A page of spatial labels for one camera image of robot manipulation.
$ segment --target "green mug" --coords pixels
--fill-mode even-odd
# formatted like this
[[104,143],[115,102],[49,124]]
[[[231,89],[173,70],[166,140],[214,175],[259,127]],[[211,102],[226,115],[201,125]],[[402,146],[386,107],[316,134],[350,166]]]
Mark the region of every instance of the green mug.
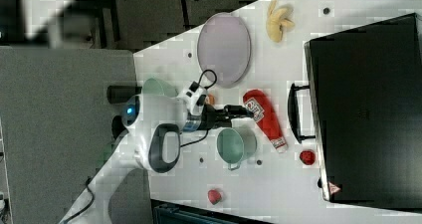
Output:
[[229,170],[233,171],[240,167],[243,160],[254,155],[257,139],[248,127],[224,128],[217,137],[217,150],[229,164]]
[[146,80],[142,86],[142,93],[167,96],[171,98],[177,97],[177,91],[174,87],[157,78],[149,78]]

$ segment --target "pink plate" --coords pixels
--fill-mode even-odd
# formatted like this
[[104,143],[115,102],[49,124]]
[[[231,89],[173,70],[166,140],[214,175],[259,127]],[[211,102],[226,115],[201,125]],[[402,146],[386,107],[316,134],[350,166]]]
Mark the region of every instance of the pink plate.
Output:
[[[217,85],[230,87],[245,73],[251,57],[251,39],[242,19],[219,13],[205,23],[198,39],[198,62],[202,71],[213,70]],[[206,73],[210,81],[214,76]]]

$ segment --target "white table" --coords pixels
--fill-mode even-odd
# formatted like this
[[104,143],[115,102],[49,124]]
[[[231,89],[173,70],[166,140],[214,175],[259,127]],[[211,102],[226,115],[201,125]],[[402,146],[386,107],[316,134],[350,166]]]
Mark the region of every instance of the white table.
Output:
[[[289,151],[276,153],[251,120],[235,121],[234,126],[246,124],[255,132],[258,150],[254,158],[242,163],[240,169],[229,171],[216,151],[216,135],[220,129],[212,130],[206,140],[182,150],[173,170],[165,174],[149,173],[151,198],[272,223],[422,223],[422,216],[417,214],[323,201],[317,188],[317,164],[306,168],[298,160],[303,149],[316,149],[315,142],[308,140],[306,144],[298,144],[287,114],[290,84],[308,80],[306,41],[422,11],[422,0],[279,0],[279,5],[293,5],[292,20],[297,24],[293,31],[285,33],[280,44],[270,41],[266,34],[269,3],[270,0],[260,0],[233,12],[245,21],[251,35],[250,70],[235,88],[216,87],[211,93],[219,105],[237,105],[242,103],[242,95],[248,89],[264,90],[273,101]],[[321,11],[324,7],[331,9],[327,16]],[[197,80],[201,73],[196,58],[200,30],[198,27],[134,54],[138,80],[157,77],[179,91],[187,81]],[[306,91],[302,94],[303,127],[311,134],[309,94]],[[202,132],[185,135],[182,142],[202,135]],[[258,166],[257,159],[261,159],[263,165]],[[212,188],[219,188],[224,196],[215,206],[207,200],[207,192]]]
[[47,23],[74,0],[22,0],[25,37],[34,38]]

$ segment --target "small red ball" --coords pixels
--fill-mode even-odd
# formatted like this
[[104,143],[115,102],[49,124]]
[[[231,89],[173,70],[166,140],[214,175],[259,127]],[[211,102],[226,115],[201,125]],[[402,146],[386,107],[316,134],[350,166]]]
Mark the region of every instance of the small red ball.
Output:
[[299,156],[304,165],[313,165],[316,162],[316,155],[312,150],[304,150]]
[[210,202],[213,205],[217,204],[221,200],[220,192],[218,192],[216,190],[209,190],[208,191],[208,200],[210,200]]

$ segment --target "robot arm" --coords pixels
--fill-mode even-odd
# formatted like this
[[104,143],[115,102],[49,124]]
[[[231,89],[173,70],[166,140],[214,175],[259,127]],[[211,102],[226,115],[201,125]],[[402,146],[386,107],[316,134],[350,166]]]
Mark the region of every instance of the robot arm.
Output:
[[[115,152],[60,223],[111,224],[108,204],[121,182],[136,168],[158,173],[172,169],[179,158],[182,131],[231,126],[232,118],[253,117],[240,106],[214,110],[204,105],[206,96],[206,89],[194,82],[176,98],[147,94],[131,98],[122,114],[128,133],[121,135]],[[175,140],[165,143],[170,133]]]
[[[123,133],[119,139],[117,140],[118,146],[114,153],[88,184],[93,194],[90,194],[86,188],[63,217],[60,224],[111,224],[108,215],[109,200],[125,177],[132,170],[141,168],[139,163],[133,158],[133,143],[129,143],[128,133]],[[88,209],[80,215],[76,215],[86,208],[92,200],[93,203]]]

